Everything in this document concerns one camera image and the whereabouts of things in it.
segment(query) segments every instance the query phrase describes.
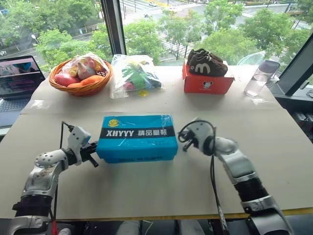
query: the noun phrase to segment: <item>robotic arm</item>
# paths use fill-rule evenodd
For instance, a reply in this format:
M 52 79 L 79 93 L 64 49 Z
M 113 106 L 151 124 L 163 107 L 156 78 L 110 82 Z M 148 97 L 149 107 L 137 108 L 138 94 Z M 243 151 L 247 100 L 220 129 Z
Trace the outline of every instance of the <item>robotic arm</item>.
M 88 143 L 90 134 L 79 126 L 68 125 L 71 132 L 67 149 L 45 152 L 36 157 L 22 192 L 21 201 L 13 206 L 15 218 L 11 220 L 8 235 L 44 235 L 52 217 L 51 202 L 58 184 L 59 174 L 69 165 L 90 161 L 97 142 Z M 224 168 L 241 198 L 246 213 L 250 214 L 247 225 L 253 235 L 293 235 L 282 211 L 270 196 L 255 171 L 251 161 L 230 139 L 215 137 L 213 126 L 204 120 L 195 119 L 179 133 L 181 142 L 188 142 L 184 151 L 193 144 L 205 155 L 215 155 Z
M 210 123 L 196 118 L 179 133 L 179 139 L 188 141 L 183 150 L 193 144 L 205 155 L 213 155 L 223 163 L 227 175 L 241 198 L 241 205 L 250 214 L 247 225 L 254 235 L 293 235 L 282 211 L 262 186 L 251 161 L 231 140 L 216 137 Z
M 97 142 L 88 143 L 91 135 L 79 126 L 68 125 L 71 132 L 67 149 L 39 154 L 22 192 L 21 201 L 13 206 L 15 218 L 11 220 L 8 235 L 45 234 L 52 217 L 51 202 L 59 175 L 69 165 L 80 165 L 89 160 L 94 167 L 98 163 L 91 157 Z

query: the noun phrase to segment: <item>table edge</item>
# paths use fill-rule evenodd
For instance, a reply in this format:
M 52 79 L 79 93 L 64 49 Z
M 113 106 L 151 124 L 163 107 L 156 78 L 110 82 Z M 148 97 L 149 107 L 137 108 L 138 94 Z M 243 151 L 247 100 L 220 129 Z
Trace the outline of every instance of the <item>table edge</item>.
M 313 214 L 313 207 L 283 210 L 284 215 Z M 226 219 L 244 219 L 249 217 L 247 213 L 227 213 Z M 219 219 L 218 214 L 203 215 L 167 215 L 144 217 L 117 217 L 117 218 L 89 218 L 89 219 L 57 219 L 57 221 L 124 221 L 124 220 L 166 220 L 166 219 Z

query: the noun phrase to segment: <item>wicker basket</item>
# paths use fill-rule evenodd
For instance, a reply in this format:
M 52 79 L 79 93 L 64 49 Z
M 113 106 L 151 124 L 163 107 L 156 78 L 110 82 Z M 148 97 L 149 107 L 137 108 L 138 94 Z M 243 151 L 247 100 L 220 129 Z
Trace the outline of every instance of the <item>wicker basket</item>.
M 97 92 L 101 91 L 106 86 L 106 84 L 108 83 L 110 78 L 112 77 L 112 74 L 113 74 L 112 66 L 108 62 L 104 61 L 104 63 L 109 68 L 109 72 L 107 72 L 106 74 L 104 72 L 96 72 L 97 75 L 101 75 L 103 77 L 103 79 L 101 81 L 91 83 L 91 84 L 81 86 L 81 87 L 64 87 L 64 86 L 61 86 L 60 84 L 55 82 L 54 76 L 56 74 L 60 73 L 62 71 L 62 67 L 69 61 L 71 61 L 71 60 L 60 63 L 58 66 L 54 67 L 52 69 L 50 75 L 49 75 L 49 82 L 50 82 L 51 86 L 53 86 L 54 88 L 56 88 L 60 91 L 68 92 L 72 95 L 77 95 L 77 96 L 93 95 L 93 94 L 96 94 Z

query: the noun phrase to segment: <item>laptop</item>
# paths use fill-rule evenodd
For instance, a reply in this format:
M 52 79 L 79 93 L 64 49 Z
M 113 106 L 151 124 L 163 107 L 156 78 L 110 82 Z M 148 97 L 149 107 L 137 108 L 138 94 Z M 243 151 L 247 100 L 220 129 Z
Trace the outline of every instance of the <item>laptop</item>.
M 0 127 L 13 125 L 44 79 L 31 55 L 0 60 Z

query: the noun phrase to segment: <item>green tree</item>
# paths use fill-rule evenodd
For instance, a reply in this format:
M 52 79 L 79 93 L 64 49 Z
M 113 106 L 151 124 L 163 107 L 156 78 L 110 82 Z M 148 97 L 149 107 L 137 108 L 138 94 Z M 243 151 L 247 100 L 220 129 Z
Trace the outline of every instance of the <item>green tree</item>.
M 92 0 L 36 0 L 34 4 L 45 21 L 45 30 L 60 31 L 97 23 L 98 12 Z
M 80 28 L 97 23 L 98 12 L 93 0 L 69 0 L 68 3 L 68 13 L 72 17 L 71 25 Z
M 227 0 L 214 0 L 204 9 L 205 24 L 203 25 L 206 33 L 222 28 L 228 29 L 235 24 L 236 17 L 242 14 L 244 6 L 242 4 L 229 4 Z
M 109 42 L 107 28 L 104 24 L 99 25 L 99 30 L 95 31 L 89 41 L 90 50 L 101 59 L 111 61 L 112 51 Z
M 38 37 L 39 44 L 36 51 L 41 54 L 46 62 L 43 70 L 49 71 L 59 63 L 72 59 L 76 55 L 93 52 L 103 60 L 111 57 L 111 48 L 105 26 L 94 32 L 89 42 L 73 39 L 66 31 L 48 30 Z
M 186 37 L 185 56 L 186 56 L 189 43 L 201 40 L 202 25 L 199 23 L 201 22 L 201 16 L 196 11 L 193 10 L 188 10 L 188 15 L 185 17 L 185 21 L 188 24 L 188 28 L 185 35 Z
M 285 36 L 290 32 L 292 21 L 287 14 L 277 14 L 263 8 L 241 25 L 245 35 L 257 40 L 256 46 L 280 54 Z
M 5 1 L 8 13 L 0 19 L 0 38 L 6 46 L 25 42 L 31 33 L 41 31 L 44 21 L 35 6 L 26 1 Z
M 286 66 L 295 57 L 297 52 L 301 49 L 304 43 L 307 41 L 312 31 L 308 29 L 291 30 L 291 32 L 286 36 L 286 53 L 281 54 L 281 59 L 279 60 L 280 71 L 283 71 Z
M 36 51 L 48 62 L 51 60 L 47 55 L 48 52 L 58 49 L 61 43 L 70 42 L 71 40 L 72 37 L 66 31 L 61 33 L 57 29 L 48 30 L 42 32 L 38 37 L 39 44 L 36 46 Z
M 69 60 L 76 55 L 83 55 L 90 51 L 89 42 L 73 39 L 67 32 L 57 29 L 41 33 L 36 51 L 47 63 L 43 69 L 49 71 L 59 63 Z
M 313 1 L 312 0 L 298 0 L 298 6 L 302 11 L 302 16 L 308 23 L 313 23 Z
M 170 53 L 178 60 L 181 50 L 186 44 L 188 24 L 185 18 L 178 17 L 175 14 L 173 11 L 163 10 L 163 16 L 159 20 L 159 29 L 166 35 L 166 41 L 170 42 Z
M 68 30 L 72 26 L 72 17 L 68 13 L 69 3 L 64 0 L 38 0 L 34 4 L 39 7 L 44 24 L 43 31 L 58 29 Z
M 205 38 L 196 48 L 209 50 L 228 64 L 236 65 L 243 57 L 258 51 L 255 44 L 255 40 L 245 37 L 238 29 L 222 29 Z
M 149 55 L 154 63 L 159 63 L 163 52 L 161 41 L 157 37 L 157 24 L 154 21 L 140 20 L 124 27 L 128 55 Z

